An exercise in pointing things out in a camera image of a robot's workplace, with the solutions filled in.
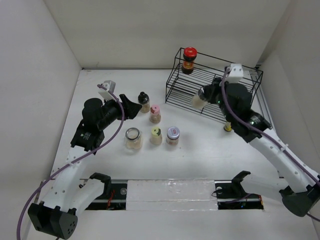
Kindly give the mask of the black cap seasoning jar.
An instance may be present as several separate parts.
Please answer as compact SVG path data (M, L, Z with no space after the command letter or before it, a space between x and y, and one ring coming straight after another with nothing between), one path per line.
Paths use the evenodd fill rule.
M206 106L206 104L207 104L207 99L205 97L205 91L204 91L204 88L201 87L192 97L191 105L193 108L201 110Z

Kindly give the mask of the yellow oil bottle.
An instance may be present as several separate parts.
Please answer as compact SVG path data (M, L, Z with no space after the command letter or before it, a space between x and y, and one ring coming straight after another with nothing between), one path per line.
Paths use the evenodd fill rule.
M223 126L223 129L226 131L226 132L231 132L232 131L232 125L230 122L226 122Z

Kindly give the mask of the red cap sauce bottle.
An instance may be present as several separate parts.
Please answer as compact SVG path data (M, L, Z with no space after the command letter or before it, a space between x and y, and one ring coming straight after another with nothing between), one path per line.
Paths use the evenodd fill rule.
M183 64L181 70L184 74L190 75L194 70L194 60L197 57L197 50L194 47L186 47L183 50Z

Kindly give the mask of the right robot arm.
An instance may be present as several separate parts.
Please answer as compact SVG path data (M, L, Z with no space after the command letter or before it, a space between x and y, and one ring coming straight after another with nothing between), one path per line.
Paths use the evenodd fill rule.
M271 124L251 108L252 93L239 82L216 77L192 99L193 108L217 105L234 133L260 152L282 175L265 180L249 171L238 173L227 187L216 190L218 198L238 202L251 194L281 202L287 210L304 217L320 200L320 175L304 164L277 136Z

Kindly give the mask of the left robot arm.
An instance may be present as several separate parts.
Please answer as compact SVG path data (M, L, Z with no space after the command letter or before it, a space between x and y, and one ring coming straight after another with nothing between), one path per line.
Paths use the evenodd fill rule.
M120 94L120 102L114 99L90 98L82 109L82 120L71 140L66 158L66 168L54 173L55 181L40 201L32 203L27 211L34 228L42 233L67 240L75 231L78 217L98 197L111 194L111 178L95 172L88 182L79 187L80 178L104 141L104 129L115 120L134 119L142 108Z

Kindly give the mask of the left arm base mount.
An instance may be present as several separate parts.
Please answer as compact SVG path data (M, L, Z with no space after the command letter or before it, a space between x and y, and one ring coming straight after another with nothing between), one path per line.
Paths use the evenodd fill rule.
M122 211L126 210L127 181L111 183L111 190L107 196L97 197L87 208L87 211Z

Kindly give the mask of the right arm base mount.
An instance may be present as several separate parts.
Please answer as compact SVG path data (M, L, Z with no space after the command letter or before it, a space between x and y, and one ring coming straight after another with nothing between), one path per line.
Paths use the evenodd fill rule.
M218 180L214 185L211 197L217 200L218 210L264 210L260 195L246 193L241 186L230 180Z

